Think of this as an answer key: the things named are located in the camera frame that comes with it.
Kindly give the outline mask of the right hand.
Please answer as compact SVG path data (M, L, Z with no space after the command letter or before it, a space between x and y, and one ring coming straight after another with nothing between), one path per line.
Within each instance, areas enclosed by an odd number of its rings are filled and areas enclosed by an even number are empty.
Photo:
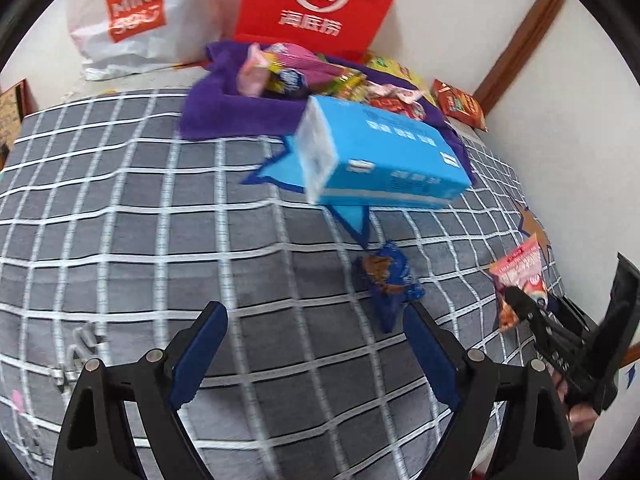
M552 382L560 402L564 405L566 419L570 425L570 429L574 434L583 434L590 430L599 418L598 413L587 403L576 404L572 408L569 408L565 404L565 397L568 393L567 382L558 372L552 373Z

